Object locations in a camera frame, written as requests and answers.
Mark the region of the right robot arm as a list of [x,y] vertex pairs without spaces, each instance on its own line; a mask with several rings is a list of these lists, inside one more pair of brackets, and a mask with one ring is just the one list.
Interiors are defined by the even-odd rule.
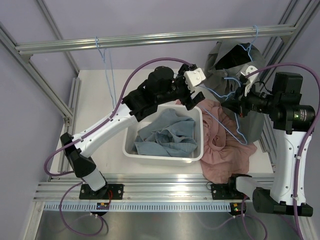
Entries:
[[240,117],[250,111],[266,114],[273,122],[276,139],[276,170],[273,185],[266,189],[246,174],[232,174],[227,193],[232,198],[248,196],[258,213],[311,217],[313,208],[306,203],[304,174],[306,155],[311,141],[303,138],[315,119],[310,105],[301,105],[303,77],[297,73],[278,72],[269,94],[242,86],[233,99],[222,103]]

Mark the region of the blue denim skirt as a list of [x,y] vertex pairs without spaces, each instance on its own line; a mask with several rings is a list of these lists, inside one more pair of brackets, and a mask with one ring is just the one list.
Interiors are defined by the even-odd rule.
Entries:
[[138,155],[189,157],[198,147],[194,139],[195,120],[167,108],[137,132],[132,150]]

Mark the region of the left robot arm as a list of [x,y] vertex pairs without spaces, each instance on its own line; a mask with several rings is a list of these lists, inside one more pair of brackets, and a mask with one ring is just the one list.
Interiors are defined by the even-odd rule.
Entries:
[[120,131],[154,114],[158,106],[180,101],[192,110],[205,99],[202,92],[195,97],[195,88],[205,80],[203,70],[195,64],[184,63],[174,75],[166,66],[158,66],[135,90],[120,94],[113,111],[79,134],[65,133],[60,137],[64,155],[77,178],[83,180],[97,199],[108,194],[108,183],[98,170],[92,154]]

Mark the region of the pink ruffled skirt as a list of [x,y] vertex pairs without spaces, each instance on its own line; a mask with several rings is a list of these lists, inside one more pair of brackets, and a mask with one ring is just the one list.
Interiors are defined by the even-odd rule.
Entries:
[[216,101],[206,99],[197,105],[202,111],[203,156],[200,165],[204,177],[214,184],[226,184],[232,174],[247,174],[250,157],[257,151],[257,147],[253,143],[238,143],[201,106],[234,133],[236,124],[228,120],[220,103]]

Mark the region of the grey pleated skirt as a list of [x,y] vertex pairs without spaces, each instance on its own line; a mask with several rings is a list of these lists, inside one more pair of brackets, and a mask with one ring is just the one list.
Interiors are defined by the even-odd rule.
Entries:
[[[254,66],[257,69],[265,66],[266,60],[255,46],[251,47],[250,52],[246,51],[249,45],[236,40],[223,40],[217,42],[207,55],[203,71],[206,76],[204,85],[214,91],[220,103],[226,100],[227,94],[239,87],[234,79],[238,77],[244,65]],[[225,107],[223,110],[231,119],[238,120],[239,131],[248,143],[260,139],[264,127],[262,113],[251,111],[247,116],[239,117]]]

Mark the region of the blue wire hanger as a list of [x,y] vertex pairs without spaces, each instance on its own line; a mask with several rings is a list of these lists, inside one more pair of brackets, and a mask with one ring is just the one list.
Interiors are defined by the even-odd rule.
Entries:
[[[218,97],[219,100],[224,99],[224,100],[228,100],[230,97],[232,97],[236,91],[232,90],[231,92],[221,95],[219,93],[217,93],[215,90],[205,86],[203,83],[199,85],[200,88],[206,89],[208,90],[210,93],[212,93],[215,97]],[[218,122],[218,124],[224,128],[224,130],[229,133],[239,144],[243,145],[243,146],[247,146],[248,145],[248,141],[246,139],[246,137],[244,136],[243,133],[240,132],[240,125],[239,125],[239,121],[238,121],[238,117],[237,114],[234,113],[234,117],[230,118],[227,114],[225,114],[226,117],[228,117],[228,120],[230,120],[233,124],[235,124],[235,133],[234,130],[230,130],[226,125],[224,125],[217,117],[213,116],[211,113],[209,113],[209,111],[201,106],[201,109],[204,110],[207,114],[209,114],[209,116],[211,116],[214,120],[216,120]]]
[[114,109],[117,104],[117,93],[111,51],[109,49],[106,51],[105,48],[102,48],[100,40],[97,36],[94,38],[94,41],[95,47],[98,50],[104,65],[105,79],[107,82],[107,87],[112,102],[112,108]]
[[253,28],[255,29],[255,37],[254,39],[248,44],[247,47],[244,46],[243,43],[239,43],[238,46],[240,46],[248,55],[250,61],[252,62],[253,61],[253,57],[251,55],[251,49],[252,49],[252,46],[254,44],[254,42],[256,41],[256,39],[258,38],[258,35],[259,35],[259,28],[257,25],[253,25]]

